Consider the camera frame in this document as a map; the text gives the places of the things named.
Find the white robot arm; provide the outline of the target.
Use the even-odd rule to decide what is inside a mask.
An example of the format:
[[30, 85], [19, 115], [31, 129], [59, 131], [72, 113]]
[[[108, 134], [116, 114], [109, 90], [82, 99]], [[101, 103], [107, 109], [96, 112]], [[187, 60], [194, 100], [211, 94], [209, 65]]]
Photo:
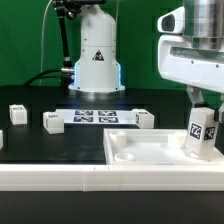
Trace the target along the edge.
[[[115, 74], [115, 25], [106, 21], [94, 1], [82, 4], [81, 49], [76, 87], [84, 92], [108, 90], [118, 79], [87, 82], [91, 72]], [[224, 94], [224, 0], [183, 0], [183, 5], [157, 21], [158, 71], [162, 78], [185, 84], [194, 105], [202, 89]]]

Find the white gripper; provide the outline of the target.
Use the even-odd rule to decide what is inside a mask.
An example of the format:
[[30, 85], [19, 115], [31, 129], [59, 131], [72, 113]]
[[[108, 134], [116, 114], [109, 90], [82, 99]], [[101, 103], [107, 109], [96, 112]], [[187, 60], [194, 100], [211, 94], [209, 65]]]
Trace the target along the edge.
[[[162, 35], [158, 42], [158, 71], [164, 79], [190, 85], [187, 93], [191, 114], [199, 114], [204, 106], [201, 89], [224, 93], [224, 43], [218, 51], [201, 50], [194, 49], [189, 38]], [[224, 94], [221, 101], [215, 110], [216, 122], [224, 122]]]

